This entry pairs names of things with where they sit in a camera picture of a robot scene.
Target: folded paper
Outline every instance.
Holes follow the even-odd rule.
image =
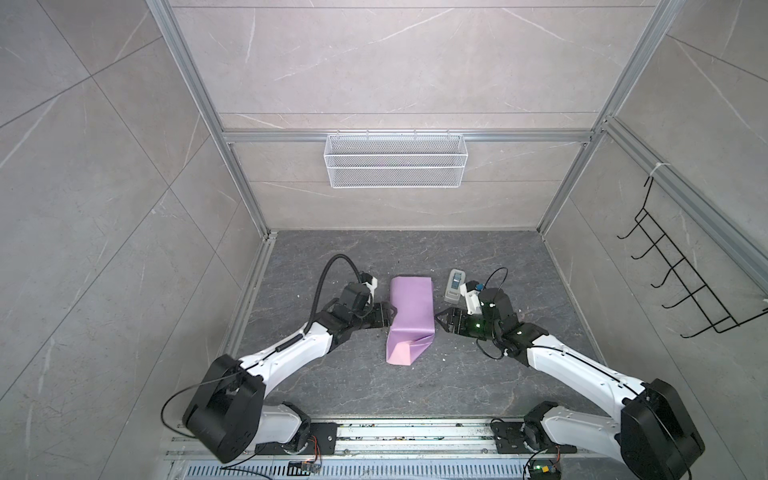
[[[432,279],[427,276],[396,276],[389,286],[389,302],[397,315],[389,327],[386,361],[411,365],[435,339]]]

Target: cable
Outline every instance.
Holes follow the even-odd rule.
[[[242,465],[243,463],[247,462],[248,460],[251,460],[256,455],[259,455],[261,452],[264,451],[265,447],[266,447],[266,443],[263,443],[261,445],[261,448],[258,451],[256,449],[253,449],[253,455],[251,455],[250,457],[246,458],[245,460],[240,460],[238,463],[233,463],[232,465],[225,465],[224,467],[219,467],[219,470],[233,470],[233,471],[236,471],[236,472],[248,472],[248,473],[252,473],[254,475],[258,475],[260,477],[267,478],[267,480],[272,480],[271,477],[268,477],[268,476],[264,475],[263,473],[254,472],[253,470],[248,470],[247,468],[234,468],[234,467],[237,467],[238,465]]]
[[[556,348],[554,348],[554,347],[552,347],[552,346],[544,346],[544,345],[531,345],[531,346],[529,346],[528,348],[529,348],[529,349],[547,349],[547,350],[554,350],[555,352],[564,353],[565,355],[568,355],[568,356],[570,356],[570,357],[573,357],[573,358],[575,358],[576,360],[578,360],[579,362],[582,362],[582,363],[584,363],[585,365],[589,365],[590,367],[592,367],[593,369],[595,369],[595,370],[597,370],[598,372],[602,373],[603,375],[606,375],[606,376],[610,377],[611,379],[613,379],[613,380],[615,380],[615,381],[617,381],[617,382],[621,383],[621,380],[617,379],[616,377],[614,377],[614,376],[613,376],[613,375],[611,375],[610,373],[608,373],[608,372],[605,372],[603,369],[599,369],[598,367],[596,367],[596,366],[592,365],[591,363],[587,362],[586,360],[584,360],[584,359],[582,359],[582,358],[579,358],[579,357],[577,357],[576,355],[574,355],[574,354],[572,354],[572,353],[570,353],[570,352],[566,352],[566,351],[564,351],[564,350],[556,349]],[[635,391],[634,391],[634,390],[633,390],[633,389],[632,389],[632,388],[631,388],[629,385],[627,385],[626,383],[624,383],[623,385],[624,385],[625,387],[627,387],[627,389],[628,389],[630,392],[634,393],[636,396],[637,396],[637,395],[640,395],[639,393],[635,392]]]
[[[496,270],[493,270],[493,273],[488,275],[488,279],[483,283],[483,288],[488,288],[488,282],[491,281],[491,278],[498,272],[499,270],[504,270],[504,278],[502,279],[502,282],[498,285],[498,288],[502,288],[502,285],[504,285],[504,282],[507,280],[507,275],[509,275],[509,269],[506,266],[500,266]]]
[[[531,465],[531,462],[533,462],[533,458],[534,458],[536,455],[538,455],[538,454],[540,454],[540,453],[542,453],[542,452],[546,452],[546,451],[547,451],[547,450],[549,450],[550,448],[552,448],[552,447],[551,447],[551,446],[548,446],[548,447],[544,447],[544,448],[542,448],[541,450],[538,450],[538,451],[534,452],[534,454],[533,454],[533,455],[531,455],[531,458],[529,458],[529,459],[528,459],[528,461],[525,463],[525,467],[523,467],[523,478],[525,478],[525,471],[526,471],[526,470],[528,470],[528,475],[529,475],[529,476],[531,475],[531,468],[529,467],[529,465]]]
[[[362,283],[362,277],[360,276],[359,270],[357,270],[357,267],[355,266],[354,262],[343,253],[337,253],[333,257],[328,260],[328,263],[323,268],[323,272],[320,274],[320,278],[317,280],[317,288],[315,288],[315,296],[312,298],[312,310],[310,311],[310,320],[306,323],[306,326],[304,327],[304,334],[310,332],[310,328],[312,328],[312,324],[315,323],[315,314],[317,313],[317,303],[320,301],[320,291],[323,289],[323,284],[326,282],[326,275],[328,274],[328,270],[331,269],[331,265],[333,265],[333,262],[337,261],[339,258],[344,259],[350,267],[352,267],[352,270],[355,272],[355,278],[359,283]]]
[[[259,362],[256,365],[249,366],[247,369],[243,370],[242,372],[235,372],[235,373],[231,373],[230,375],[225,375],[225,376],[219,377],[217,379],[207,380],[206,382],[195,383],[194,385],[190,385],[187,388],[181,389],[178,392],[174,393],[173,395],[168,397],[168,400],[166,400],[165,403],[163,404],[163,406],[160,408],[160,421],[163,422],[163,425],[165,425],[165,428],[171,430],[172,432],[177,433],[178,435],[187,437],[188,439],[196,439],[197,438],[196,436],[189,435],[189,434],[184,433],[184,432],[180,432],[179,430],[176,430],[174,427],[168,425],[168,423],[165,421],[165,408],[168,406],[170,401],[175,399],[176,397],[178,397],[182,393],[186,392],[187,390],[192,390],[194,388],[197,388],[197,387],[200,387],[200,386],[203,386],[203,385],[209,385],[211,383],[220,382],[221,380],[230,379],[230,378],[232,378],[234,376],[238,376],[241,373],[245,373],[248,370],[252,369],[253,367],[256,367],[256,366],[260,365],[264,360],[268,359],[273,353],[275,353],[274,350],[272,352],[267,353],[267,355],[264,358],[262,358],[261,360],[259,360]]]
[[[495,356],[491,356],[491,354],[490,354],[490,353],[486,352],[486,351],[485,351],[485,350],[484,350],[484,349],[483,349],[483,348],[480,346],[480,339],[475,339],[475,345],[477,345],[477,346],[478,346],[478,348],[480,349],[480,351],[482,352],[482,354],[483,354],[483,355],[485,355],[485,356],[487,356],[489,359],[492,359],[492,360],[501,360],[501,359],[503,359],[503,358],[504,358],[504,353],[503,353],[503,352],[502,352],[502,354],[501,354],[500,356],[498,356],[498,357],[495,357]]]
[[[493,278],[494,274],[498,272],[499,270],[504,270],[504,278],[502,278],[502,282],[498,285],[498,290],[496,290],[496,293],[493,294],[493,298],[491,298],[491,303],[494,303],[496,301],[496,296],[498,295],[498,292],[501,291],[502,285],[504,285],[504,282],[507,281],[507,275],[509,275],[509,268],[506,266],[500,266],[496,270],[493,270],[493,273],[488,275],[488,279],[483,283],[483,288],[488,288],[488,282],[491,281],[491,278]]]

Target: white wire basket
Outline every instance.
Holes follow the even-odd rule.
[[[460,134],[334,134],[323,155],[333,188],[458,187],[467,164]]]

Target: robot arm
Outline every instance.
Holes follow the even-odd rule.
[[[704,451],[688,411],[669,384],[645,383],[567,347],[545,329],[518,321],[501,289],[470,282],[460,289],[468,311],[453,308],[449,332],[491,340],[505,356],[547,373],[590,399],[610,418],[543,402],[525,418],[533,449],[577,445],[624,462],[642,479],[677,480]]]
[[[182,421],[220,461],[232,461],[252,442],[277,442],[287,452],[303,448],[309,417],[287,402],[265,406],[264,397],[292,373],[347,341],[352,332],[389,326],[394,308],[374,303],[376,279],[365,274],[362,278],[362,283],[348,284],[338,299],[293,335],[239,360],[223,355],[213,361]]]

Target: black wire rack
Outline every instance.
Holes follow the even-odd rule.
[[[744,323],[751,322],[752,320],[754,320],[756,318],[759,318],[759,317],[761,317],[763,315],[768,314],[768,307],[767,307],[767,308],[764,308],[761,313],[758,313],[755,316],[751,316],[750,318],[748,318],[746,320],[738,321],[738,320],[736,320],[736,318],[733,317],[731,312],[725,307],[725,305],[723,305],[723,302],[720,301],[720,298],[717,296],[717,294],[715,294],[715,292],[712,291],[712,289],[710,288],[709,284],[707,284],[707,282],[704,280],[704,278],[701,277],[701,275],[696,270],[694,265],[691,264],[691,262],[687,259],[687,257],[685,255],[683,255],[683,252],[680,251],[680,248],[678,248],[678,246],[675,244],[674,241],[672,241],[670,236],[667,235],[667,232],[664,231],[663,228],[661,228],[661,225],[659,225],[659,223],[656,221],[656,219],[654,219],[653,216],[650,214],[650,212],[648,210],[646,210],[645,206],[648,203],[648,195],[650,194],[650,189],[654,185],[654,178],[653,177],[648,177],[648,179],[645,180],[645,184],[643,184],[643,187],[645,187],[646,185],[648,186],[648,189],[645,192],[645,200],[643,201],[643,207],[640,209],[639,212],[637,212],[637,215],[634,216],[634,227],[632,227],[632,230],[630,230],[629,233],[627,233],[623,237],[621,235],[617,235],[617,237],[620,238],[621,240],[623,240],[623,239],[629,237],[636,229],[639,228],[645,234],[645,236],[648,238],[648,240],[650,241],[650,247],[648,247],[648,250],[645,250],[645,252],[643,252],[643,254],[640,255],[639,257],[635,257],[633,255],[632,258],[634,260],[639,260],[639,259],[645,257],[646,255],[648,255],[648,253],[651,252],[652,250],[656,250],[659,253],[659,255],[661,255],[661,258],[664,259],[664,262],[667,263],[667,266],[669,267],[669,270],[667,270],[667,274],[664,275],[664,278],[661,280],[661,283],[659,283],[658,285],[654,285],[652,283],[651,286],[653,288],[660,288],[662,285],[664,285],[664,283],[667,281],[669,276],[671,274],[674,274],[675,277],[677,278],[677,280],[680,282],[680,284],[683,286],[683,288],[687,292],[687,295],[684,296],[682,299],[680,299],[677,303],[675,303],[674,305],[669,305],[669,306],[662,305],[663,308],[671,309],[671,308],[674,308],[674,307],[680,305],[685,300],[691,299],[691,300],[693,300],[694,303],[696,303],[696,306],[699,308],[699,311],[701,311],[701,314],[704,315],[704,318],[707,319],[707,322],[709,323],[709,326],[704,327],[703,329],[699,330],[698,332],[694,333],[693,335],[682,335],[682,334],[680,334],[680,336],[682,336],[685,339],[689,339],[689,338],[695,337],[696,335],[700,335],[701,333],[704,333],[704,332],[706,332],[709,329],[712,329],[712,330],[714,330],[717,333],[724,333],[724,332],[727,332],[730,329],[734,329],[734,328],[736,328],[738,326],[742,326]],[[644,220],[649,220],[650,222],[653,222],[653,225],[655,225],[656,228],[661,232],[661,235],[656,240],[654,240],[653,237],[651,237],[651,235],[647,232],[645,227],[643,227],[642,222]],[[670,260],[667,257],[667,255],[664,255],[664,252],[662,252],[661,248],[659,248],[659,242],[661,242],[662,239],[664,239],[664,238],[666,238],[667,242],[669,244],[671,244],[672,247],[680,254],[680,259],[677,262],[675,262],[675,263],[670,262]],[[682,267],[682,266],[688,266],[696,274],[696,277],[698,277],[698,279],[702,283],[701,286],[699,286],[696,289],[692,290],[688,286],[688,284],[686,284],[685,281],[683,281],[682,276],[676,270],[678,267]],[[717,301],[717,303],[720,304],[720,307],[723,309],[723,311],[726,314],[725,317],[722,318],[722,319],[719,319],[717,321],[713,321],[710,318],[710,316],[707,315],[707,312],[704,311],[704,308],[701,306],[701,303],[699,302],[699,300],[697,300],[696,297],[695,297],[695,295],[697,293],[699,293],[699,292],[708,292],[708,293],[710,293],[712,295],[712,297]]]

